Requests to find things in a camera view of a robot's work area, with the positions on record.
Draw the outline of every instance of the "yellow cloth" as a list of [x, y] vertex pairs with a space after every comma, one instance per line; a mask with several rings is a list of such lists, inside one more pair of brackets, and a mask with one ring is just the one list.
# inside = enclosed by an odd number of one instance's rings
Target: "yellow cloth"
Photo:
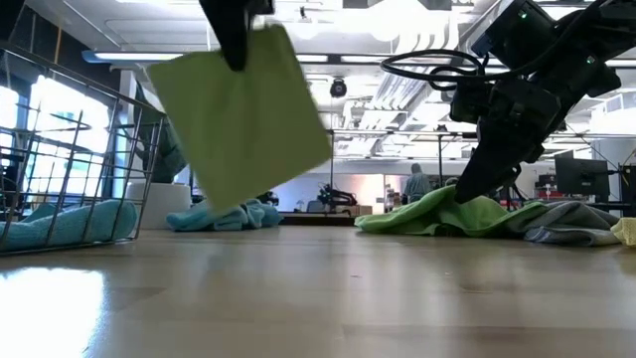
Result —
[[241, 73], [232, 72], [220, 52], [189, 54], [148, 71], [215, 212], [331, 155], [284, 28], [251, 32], [247, 51]]
[[611, 231], [624, 246], [636, 247], [636, 218], [621, 218]]

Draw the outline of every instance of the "computer monitor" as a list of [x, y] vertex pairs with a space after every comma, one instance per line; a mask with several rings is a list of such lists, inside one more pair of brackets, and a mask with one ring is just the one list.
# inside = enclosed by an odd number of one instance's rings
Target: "computer monitor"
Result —
[[555, 158], [556, 189], [563, 194], [609, 196], [609, 172], [604, 160]]

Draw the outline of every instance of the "security camera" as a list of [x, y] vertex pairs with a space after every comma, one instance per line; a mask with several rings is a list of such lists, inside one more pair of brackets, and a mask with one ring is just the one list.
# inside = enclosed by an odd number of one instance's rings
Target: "security camera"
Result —
[[331, 90], [329, 90], [331, 97], [340, 98], [344, 97], [347, 94], [347, 85], [345, 85], [345, 80], [343, 79], [334, 79], [331, 84]]

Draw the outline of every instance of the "metal wire basket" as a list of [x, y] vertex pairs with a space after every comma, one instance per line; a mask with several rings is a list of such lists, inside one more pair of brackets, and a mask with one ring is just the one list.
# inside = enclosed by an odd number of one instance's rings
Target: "metal wire basket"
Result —
[[[0, 76], [0, 255], [136, 239], [165, 114], [6, 42]], [[133, 118], [146, 110], [160, 119]], [[142, 198], [126, 199], [131, 182]]]

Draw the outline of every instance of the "green towel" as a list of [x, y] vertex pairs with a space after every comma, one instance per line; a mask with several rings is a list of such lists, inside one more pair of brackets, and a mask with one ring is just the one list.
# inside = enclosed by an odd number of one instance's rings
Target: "green towel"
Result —
[[322, 164], [331, 146], [281, 26], [249, 34], [245, 70], [220, 52], [149, 68], [197, 181], [223, 211]]
[[378, 234], [522, 237], [523, 232], [516, 228], [548, 210], [541, 203], [532, 203], [509, 213], [486, 197], [460, 205], [453, 200], [454, 195], [454, 185], [437, 189], [390, 213], [359, 217], [356, 226]]

